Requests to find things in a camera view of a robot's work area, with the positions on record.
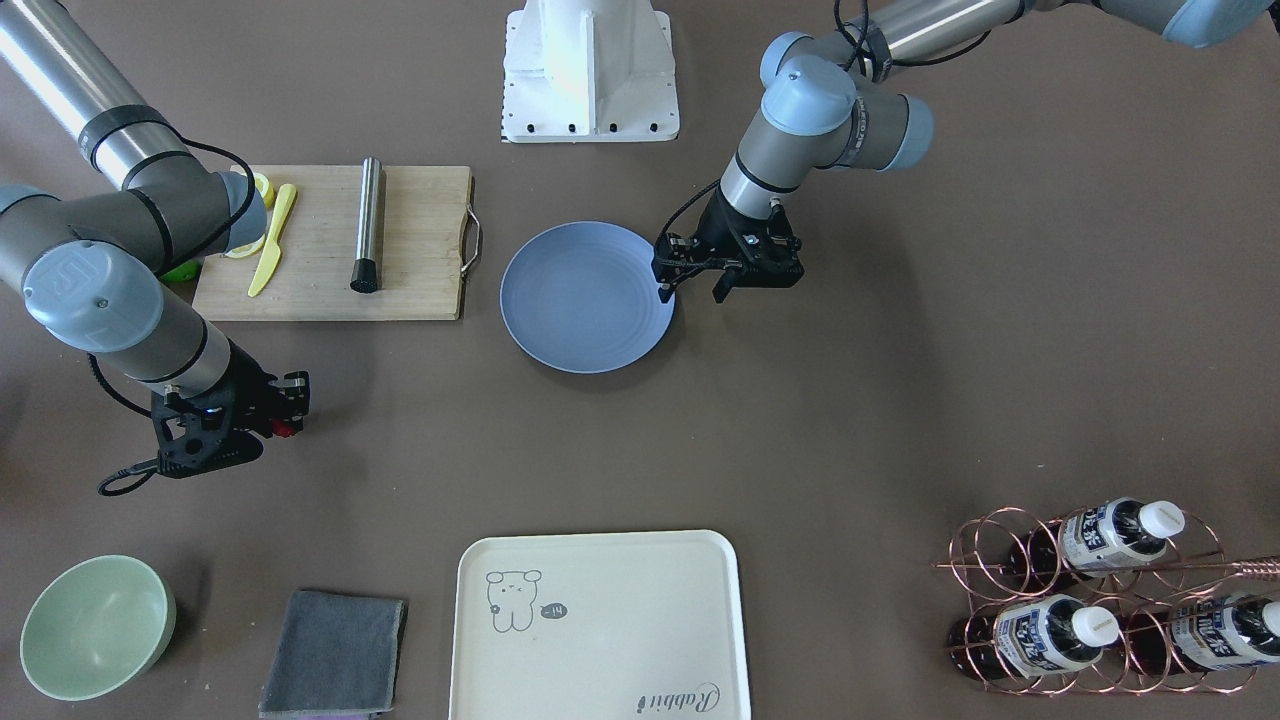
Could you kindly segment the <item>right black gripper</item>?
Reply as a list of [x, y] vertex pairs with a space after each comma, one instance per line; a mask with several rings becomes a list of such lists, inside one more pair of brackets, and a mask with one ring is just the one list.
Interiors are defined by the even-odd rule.
[[301, 432], [308, 407], [307, 372], [278, 378], [232, 343], [227, 373], [211, 389], [192, 398], [152, 397], [157, 473], [180, 479], [252, 462], [262, 454], [261, 439], [275, 437], [271, 418]]

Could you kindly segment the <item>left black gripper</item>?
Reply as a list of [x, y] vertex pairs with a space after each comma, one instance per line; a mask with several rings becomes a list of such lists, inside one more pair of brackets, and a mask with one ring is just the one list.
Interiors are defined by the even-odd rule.
[[[712, 199], [695, 233], [687, 238], [672, 233], [672, 223], [707, 193]], [[667, 220], [655, 241], [652, 272], [659, 301], [668, 304], [680, 284], [707, 270], [722, 272], [712, 291], [716, 304], [723, 304], [735, 287], [792, 287], [804, 275], [801, 246], [778, 199], [771, 200], [762, 220], [732, 209], [719, 187], [707, 186]]]

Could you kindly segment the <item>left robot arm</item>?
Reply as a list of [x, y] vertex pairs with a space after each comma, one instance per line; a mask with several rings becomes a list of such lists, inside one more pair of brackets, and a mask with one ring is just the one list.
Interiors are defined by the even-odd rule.
[[652, 277], [657, 300], [703, 272], [718, 272], [717, 302], [737, 287], [788, 288], [804, 274], [786, 201], [813, 170], [901, 170], [928, 152], [934, 118], [918, 97], [891, 94], [896, 70], [951, 61], [991, 32], [1052, 1], [896, 1], [854, 18], [833, 9], [822, 38], [778, 36], [759, 65], [764, 92], [723, 176], [698, 192], [704, 208], [689, 237], [663, 228]]

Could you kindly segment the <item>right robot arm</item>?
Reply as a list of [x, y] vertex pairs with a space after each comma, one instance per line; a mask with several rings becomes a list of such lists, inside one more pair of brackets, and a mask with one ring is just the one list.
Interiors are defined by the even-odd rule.
[[115, 184], [74, 201], [26, 184], [3, 187], [3, 283], [93, 370], [145, 386], [154, 457], [99, 488], [155, 475], [187, 478], [251, 462], [262, 441], [300, 432], [306, 372], [266, 373], [163, 275], [261, 237], [268, 210], [248, 167], [211, 172], [58, 1], [5, 1], [3, 59]]

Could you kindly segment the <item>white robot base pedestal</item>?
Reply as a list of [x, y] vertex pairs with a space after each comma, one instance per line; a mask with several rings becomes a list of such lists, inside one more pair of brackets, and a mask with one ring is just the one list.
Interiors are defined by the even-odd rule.
[[678, 136], [671, 20], [649, 1], [527, 1], [507, 15], [503, 67], [506, 142]]

